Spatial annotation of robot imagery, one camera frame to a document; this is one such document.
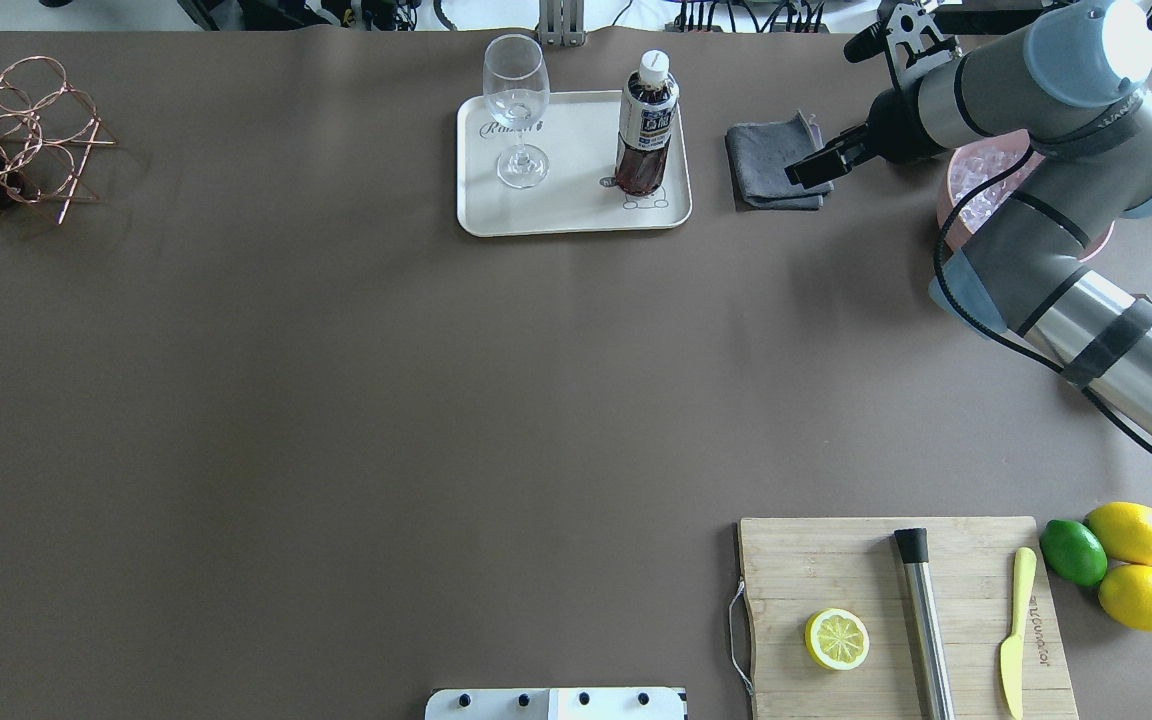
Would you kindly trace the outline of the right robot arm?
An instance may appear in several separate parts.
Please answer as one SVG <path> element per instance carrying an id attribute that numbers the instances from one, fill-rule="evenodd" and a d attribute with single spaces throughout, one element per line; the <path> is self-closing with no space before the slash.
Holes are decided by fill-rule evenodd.
<path id="1" fill-rule="evenodd" d="M 1134 1 L 1075 1 L 965 53 L 911 1 L 846 44 L 850 61 L 878 54 L 890 90 L 786 176 L 817 185 L 872 158 L 908 164 L 1026 132 L 1037 168 L 963 247 L 934 247 L 933 293 L 1108 419 L 1132 420 L 1130 437 L 1152 435 L 1152 304 L 1082 260 L 1111 223 L 1152 217 L 1146 14 Z"/>

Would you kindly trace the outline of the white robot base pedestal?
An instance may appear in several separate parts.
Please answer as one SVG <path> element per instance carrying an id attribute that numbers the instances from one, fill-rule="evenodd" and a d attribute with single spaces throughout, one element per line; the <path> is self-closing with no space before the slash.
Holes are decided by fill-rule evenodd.
<path id="1" fill-rule="evenodd" d="M 687 719 L 685 689 L 667 685 L 450 688 L 425 719 Z"/>

